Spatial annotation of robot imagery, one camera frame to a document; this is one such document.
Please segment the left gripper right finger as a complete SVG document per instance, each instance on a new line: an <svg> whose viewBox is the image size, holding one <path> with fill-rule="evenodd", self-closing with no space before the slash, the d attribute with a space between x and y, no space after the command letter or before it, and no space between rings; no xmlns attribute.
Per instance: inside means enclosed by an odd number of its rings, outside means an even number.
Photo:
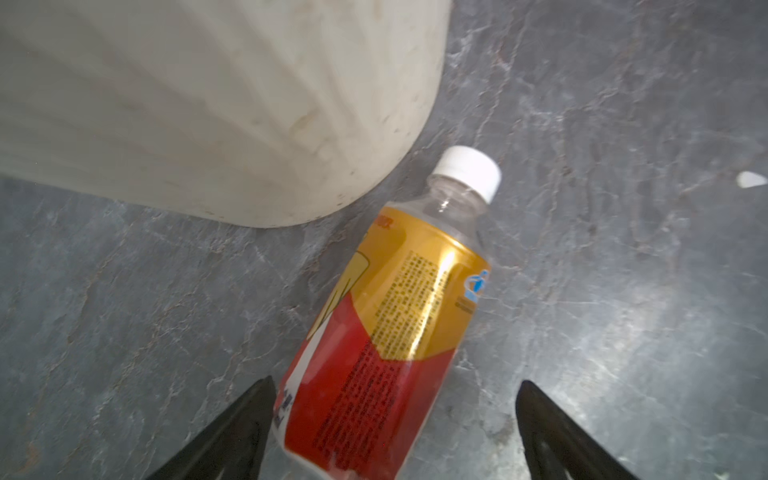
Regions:
<svg viewBox="0 0 768 480"><path fill-rule="evenodd" d="M534 382L521 383L515 409L532 479L637 480Z"/></svg>

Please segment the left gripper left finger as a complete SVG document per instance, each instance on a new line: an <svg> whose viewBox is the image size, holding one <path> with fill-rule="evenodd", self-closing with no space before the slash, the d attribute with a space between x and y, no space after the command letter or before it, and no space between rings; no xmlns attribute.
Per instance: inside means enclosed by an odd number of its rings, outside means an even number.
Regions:
<svg viewBox="0 0 768 480"><path fill-rule="evenodd" d="M273 418L272 377L256 381L151 479L256 479Z"/></svg>

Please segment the red yellow juice bottle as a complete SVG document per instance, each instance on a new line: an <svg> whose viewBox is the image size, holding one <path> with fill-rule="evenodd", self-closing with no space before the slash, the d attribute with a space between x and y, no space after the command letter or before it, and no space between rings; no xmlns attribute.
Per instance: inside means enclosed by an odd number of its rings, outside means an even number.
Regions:
<svg viewBox="0 0 768 480"><path fill-rule="evenodd" d="M278 443L317 477L398 476L488 284L477 224L501 179L486 154L450 147L423 195L368 228L274 406Z"/></svg>

